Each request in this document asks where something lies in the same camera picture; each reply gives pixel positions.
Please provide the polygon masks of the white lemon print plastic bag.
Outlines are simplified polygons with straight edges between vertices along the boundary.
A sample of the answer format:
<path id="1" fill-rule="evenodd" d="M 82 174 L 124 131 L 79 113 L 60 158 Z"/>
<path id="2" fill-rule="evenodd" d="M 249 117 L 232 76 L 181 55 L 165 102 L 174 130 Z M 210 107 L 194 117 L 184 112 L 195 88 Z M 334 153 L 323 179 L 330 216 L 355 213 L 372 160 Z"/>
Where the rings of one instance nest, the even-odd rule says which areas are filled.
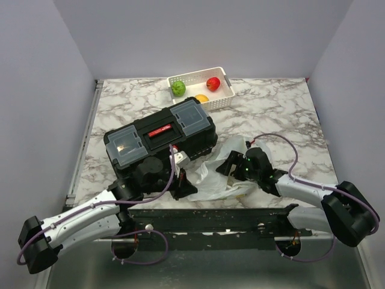
<path id="1" fill-rule="evenodd" d="M 197 193 L 187 197 L 189 201 L 209 201 L 234 199 L 257 189 L 251 181 L 238 181 L 231 176 L 223 176 L 216 168 L 224 163 L 231 151 L 246 153 L 247 138 L 234 135 L 217 144 L 211 155 L 203 162 L 196 162 L 187 169 L 187 178 L 197 188 Z"/>

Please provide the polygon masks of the yellow fake lemon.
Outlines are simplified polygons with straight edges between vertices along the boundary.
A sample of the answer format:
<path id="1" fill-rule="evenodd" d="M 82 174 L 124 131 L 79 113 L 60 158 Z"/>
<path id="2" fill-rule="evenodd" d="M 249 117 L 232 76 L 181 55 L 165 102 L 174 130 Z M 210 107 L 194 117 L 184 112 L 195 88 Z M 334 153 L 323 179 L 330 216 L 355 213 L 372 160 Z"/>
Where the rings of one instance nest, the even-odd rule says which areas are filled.
<path id="1" fill-rule="evenodd" d="M 195 95 L 195 98 L 196 98 L 200 103 L 204 103 L 204 102 L 208 102 L 208 101 L 209 101 L 209 98 L 208 98 L 206 95 L 202 95 L 202 94 Z"/>

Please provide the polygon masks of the green fake guava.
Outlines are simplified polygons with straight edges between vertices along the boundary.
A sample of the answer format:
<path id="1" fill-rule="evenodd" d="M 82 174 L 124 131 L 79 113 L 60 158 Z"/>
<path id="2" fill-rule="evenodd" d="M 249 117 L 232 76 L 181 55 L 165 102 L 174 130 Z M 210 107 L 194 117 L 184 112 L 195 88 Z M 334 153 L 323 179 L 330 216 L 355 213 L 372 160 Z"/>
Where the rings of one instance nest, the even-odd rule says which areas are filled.
<path id="1" fill-rule="evenodd" d="M 175 81 L 171 85 L 171 91 L 175 97 L 182 97 L 186 92 L 186 86 L 183 81 Z"/>

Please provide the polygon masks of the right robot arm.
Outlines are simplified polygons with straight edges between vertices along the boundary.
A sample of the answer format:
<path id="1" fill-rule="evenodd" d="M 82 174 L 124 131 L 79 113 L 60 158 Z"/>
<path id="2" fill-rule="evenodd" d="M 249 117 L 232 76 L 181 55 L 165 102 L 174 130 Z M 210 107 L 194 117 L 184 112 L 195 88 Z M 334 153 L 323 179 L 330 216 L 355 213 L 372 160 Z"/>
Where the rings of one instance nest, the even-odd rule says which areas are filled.
<path id="1" fill-rule="evenodd" d="M 291 177 L 288 172 L 273 168 L 261 148 L 250 148 L 244 154 L 231 151 L 216 171 L 239 181 L 254 181 L 266 193 L 309 204 L 308 208 L 296 207 L 277 220 L 277 230 L 282 235 L 312 229 L 330 232 L 341 243 L 356 247 L 378 229 L 378 214 L 355 185 L 347 181 L 323 185 Z"/>

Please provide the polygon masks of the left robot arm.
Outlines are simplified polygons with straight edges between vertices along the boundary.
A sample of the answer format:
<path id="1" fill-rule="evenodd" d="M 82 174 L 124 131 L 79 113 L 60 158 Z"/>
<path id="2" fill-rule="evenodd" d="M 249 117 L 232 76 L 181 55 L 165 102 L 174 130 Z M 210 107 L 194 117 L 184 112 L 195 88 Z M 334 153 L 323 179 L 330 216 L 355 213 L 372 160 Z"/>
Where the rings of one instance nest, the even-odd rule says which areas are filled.
<path id="1" fill-rule="evenodd" d="M 18 238 L 17 264 L 36 274 L 54 265 L 61 253 L 78 244 L 144 233 L 129 208 L 157 200 L 168 191 L 175 199 L 196 193 L 197 188 L 187 180 L 183 169 L 189 162 L 184 152 L 170 156 L 167 163 L 148 157 L 82 205 L 44 220 L 30 217 Z"/>

